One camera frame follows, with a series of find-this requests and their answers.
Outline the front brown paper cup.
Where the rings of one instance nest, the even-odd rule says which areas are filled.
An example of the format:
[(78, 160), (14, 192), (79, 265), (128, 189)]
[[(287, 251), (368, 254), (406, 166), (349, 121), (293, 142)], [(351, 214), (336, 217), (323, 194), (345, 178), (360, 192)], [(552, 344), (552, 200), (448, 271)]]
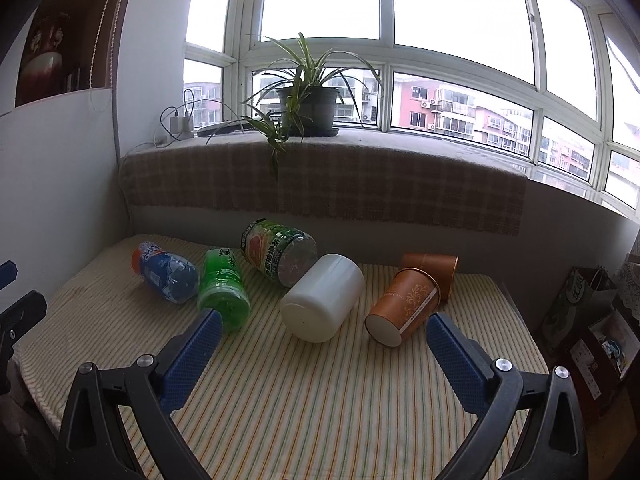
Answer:
[(369, 335), (387, 348), (397, 348), (420, 327), (442, 300), (439, 284), (418, 268), (399, 270), (364, 318)]

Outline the brown paper cup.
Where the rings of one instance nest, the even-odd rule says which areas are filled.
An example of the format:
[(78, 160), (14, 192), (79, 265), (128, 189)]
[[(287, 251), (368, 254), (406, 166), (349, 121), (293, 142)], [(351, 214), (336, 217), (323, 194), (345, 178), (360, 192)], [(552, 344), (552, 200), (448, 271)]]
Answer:
[(442, 300), (439, 284), (418, 268), (399, 270), (364, 318), (369, 335), (387, 348), (397, 348), (420, 327)]
[(446, 304), (454, 284), (458, 262), (459, 258), (453, 255), (407, 252), (402, 255), (399, 267), (401, 269), (417, 268), (430, 274), (439, 286), (442, 295), (440, 303)]

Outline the rear brown paper cup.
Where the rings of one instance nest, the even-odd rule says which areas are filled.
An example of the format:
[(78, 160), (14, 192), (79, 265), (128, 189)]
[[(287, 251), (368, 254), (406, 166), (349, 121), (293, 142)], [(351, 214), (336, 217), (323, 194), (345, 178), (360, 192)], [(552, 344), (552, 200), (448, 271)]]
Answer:
[(430, 274), (439, 286), (442, 295), (440, 303), (446, 304), (454, 284), (458, 262), (459, 258), (453, 255), (407, 252), (402, 255), (399, 267), (401, 269), (417, 268)]

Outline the white plastic cup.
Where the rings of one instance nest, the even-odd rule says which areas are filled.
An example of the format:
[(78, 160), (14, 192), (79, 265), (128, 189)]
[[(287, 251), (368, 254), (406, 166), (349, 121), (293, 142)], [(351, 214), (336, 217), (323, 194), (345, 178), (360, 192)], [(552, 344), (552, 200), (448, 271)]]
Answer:
[(324, 255), (280, 300), (282, 322), (303, 341), (326, 342), (338, 332), (363, 289), (357, 263), (342, 255)]

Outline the white cabinet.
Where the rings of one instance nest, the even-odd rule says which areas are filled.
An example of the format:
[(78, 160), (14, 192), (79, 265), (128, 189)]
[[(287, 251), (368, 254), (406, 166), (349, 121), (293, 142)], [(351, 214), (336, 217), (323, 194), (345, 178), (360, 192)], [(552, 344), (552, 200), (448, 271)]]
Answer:
[[(125, 229), (117, 185), (117, 47), (127, 0), (1, 0), (2, 304), (51, 295)], [(32, 25), (66, 13), (61, 92), (16, 105)]]

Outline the dark red gift box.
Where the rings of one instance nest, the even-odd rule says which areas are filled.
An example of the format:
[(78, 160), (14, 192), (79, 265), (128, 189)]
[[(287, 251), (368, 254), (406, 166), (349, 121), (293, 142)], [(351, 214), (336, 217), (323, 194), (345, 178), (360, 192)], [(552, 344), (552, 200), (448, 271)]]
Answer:
[(585, 425), (603, 416), (639, 363), (639, 334), (614, 309), (580, 331), (566, 355)]

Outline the blue orange plastic bottle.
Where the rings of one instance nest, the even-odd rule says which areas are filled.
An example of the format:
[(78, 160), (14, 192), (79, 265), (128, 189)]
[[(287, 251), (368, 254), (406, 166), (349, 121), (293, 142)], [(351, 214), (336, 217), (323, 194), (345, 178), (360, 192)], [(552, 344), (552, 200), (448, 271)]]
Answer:
[(146, 240), (132, 253), (131, 267), (146, 284), (173, 304), (185, 304), (198, 293), (198, 269), (186, 258)]

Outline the striped table cloth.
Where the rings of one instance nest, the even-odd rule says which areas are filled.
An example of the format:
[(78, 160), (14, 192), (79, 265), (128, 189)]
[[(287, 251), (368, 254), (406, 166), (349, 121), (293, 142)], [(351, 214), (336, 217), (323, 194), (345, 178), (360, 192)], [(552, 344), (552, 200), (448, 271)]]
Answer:
[[(194, 302), (163, 299), (132, 270), (128, 237), (104, 249), (49, 300), (16, 349), (24, 383), (61, 425), (78, 366), (124, 367), (157, 353), (194, 320)], [(252, 313), (215, 354), (174, 421), (216, 479), (431, 479), (475, 418), (454, 395), (424, 333), (377, 344), (364, 319), (395, 275), (366, 264), (366, 286), (338, 333), (308, 344), (279, 315), (282, 289), (241, 268)]]

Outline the red white ceramic vase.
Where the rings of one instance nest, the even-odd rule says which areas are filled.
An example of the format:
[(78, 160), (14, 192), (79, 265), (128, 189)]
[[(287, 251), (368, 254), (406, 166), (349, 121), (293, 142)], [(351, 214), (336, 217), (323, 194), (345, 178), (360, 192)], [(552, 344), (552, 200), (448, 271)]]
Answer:
[(24, 105), (61, 92), (66, 13), (50, 14), (29, 31), (16, 87), (16, 105)]

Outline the green plastic bottle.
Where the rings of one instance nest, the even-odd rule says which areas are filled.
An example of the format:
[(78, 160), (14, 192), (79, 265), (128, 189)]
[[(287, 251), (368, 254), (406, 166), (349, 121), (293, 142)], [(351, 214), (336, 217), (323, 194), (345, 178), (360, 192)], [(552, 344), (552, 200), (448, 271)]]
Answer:
[(198, 308), (219, 312), (227, 333), (239, 330), (250, 317), (250, 298), (230, 248), (212, 248), (206, 252), (198, 289)]

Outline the white charger plugs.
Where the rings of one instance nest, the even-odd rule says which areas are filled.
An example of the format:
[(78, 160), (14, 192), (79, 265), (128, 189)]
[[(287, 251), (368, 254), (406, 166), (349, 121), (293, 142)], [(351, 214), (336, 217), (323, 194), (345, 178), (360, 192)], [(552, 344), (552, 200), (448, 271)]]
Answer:
[(193, 117), (172, 115), (169, 117), (169, 135), (176, 141), (192, 138)]

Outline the dark flat device on sill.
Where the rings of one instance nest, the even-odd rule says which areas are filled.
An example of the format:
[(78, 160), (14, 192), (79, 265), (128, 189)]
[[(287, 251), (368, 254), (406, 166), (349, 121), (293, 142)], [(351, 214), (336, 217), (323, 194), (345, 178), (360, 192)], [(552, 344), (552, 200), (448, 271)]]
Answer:
[(247, 122), (242, 120), (229, 120), (228, 122), (220, 122), (219, 124), (211, 124), (198, 129), (196, 136), (198, 138), (210, 138), (211, 136), (224, 136), (225, 134), (237, 134), (244, 132), (247, 128)]

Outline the potted spider plant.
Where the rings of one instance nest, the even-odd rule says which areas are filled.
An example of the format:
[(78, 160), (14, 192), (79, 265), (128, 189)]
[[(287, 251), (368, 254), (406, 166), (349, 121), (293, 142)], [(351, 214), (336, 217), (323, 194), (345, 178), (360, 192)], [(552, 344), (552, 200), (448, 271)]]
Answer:
[(247, 122), (246, 130), (256, 131), (264, 137), (271, 148), (269, 170), (277, 178), (279, 158), (285, 153), (288, 140), (336, 135), (335, 107), (343, 96), (330, 81), (336, 78), (345, 81), (348, 69), (332, 67), (332, 58), (353, 58), (378, 84), (382, 79), (380, 72), (356, 52), (329, 48), (314, 56), (301, 32), (294, 40), (266, 39), (284, 53), (282, 58), (260, 70), (274, 81), (242, 102), (250, 109), (250, 114), (235, 114), (231, 120)]

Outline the plaid windowsill cloth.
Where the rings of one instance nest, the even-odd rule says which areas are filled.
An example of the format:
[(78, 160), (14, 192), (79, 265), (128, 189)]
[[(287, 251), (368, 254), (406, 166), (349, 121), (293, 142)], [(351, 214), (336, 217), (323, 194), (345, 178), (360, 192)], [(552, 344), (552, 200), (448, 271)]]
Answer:
[(274, 154), (259, 133), (149, 148), (122, 159), (131, 206), (416, 223), (515, 235), (527, 179), (454, 142), (342, 129), (293, 139)]

